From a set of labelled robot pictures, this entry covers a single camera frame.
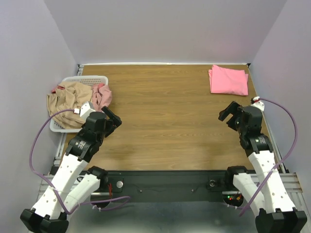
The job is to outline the beige t shirt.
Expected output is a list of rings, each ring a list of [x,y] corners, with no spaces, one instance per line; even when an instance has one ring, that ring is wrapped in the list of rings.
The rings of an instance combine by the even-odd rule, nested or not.
[[[56,93],[47,95],[47,110],[50,116],[68,110],[53,117],[53,120],[64,129],[79,129],[84,120],[79,115],[70,112],[70,109],[81,108],[83,103],[92,97],[91,86],[80,82],[61,82],[64,90],[56,89]]]

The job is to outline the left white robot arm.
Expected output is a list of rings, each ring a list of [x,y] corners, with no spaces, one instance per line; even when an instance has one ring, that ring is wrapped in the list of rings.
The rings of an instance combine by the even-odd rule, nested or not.
[[[69,226],[68,217],[94,191],[108,190],[112,194],[112,184],[108,172],[93,166],[84,178],[75,185],[78,176],[99,151],[104,139],[117,129],[122,121],[106,106],[100,112],[86,104],[74,113],[85,117],[77,135],[70,140],[60,167],[52,180],[48,180],[34,169],[32,172],[42,178],[48,187],[41,198],[30,209],[20,215],[26,228],[33,233],[64,233]]]

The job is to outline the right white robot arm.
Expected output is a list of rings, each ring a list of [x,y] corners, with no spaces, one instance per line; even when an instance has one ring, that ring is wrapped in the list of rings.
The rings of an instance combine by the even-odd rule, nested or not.
[[[263,111],[264,103],[256,97],[249,106],[233,101],[219,113],[220,121],[232,115],[227,125],[239,134],[240,145],[259,180],[255,184],[245,167],[231,166],[225,173],[224,185],[240,191],[247,201],[241,212],[248,208],[253,211],[259,233],[299,233],[307,223],[307,215],[296,208],[285,189],[272,143],[261,132]]]

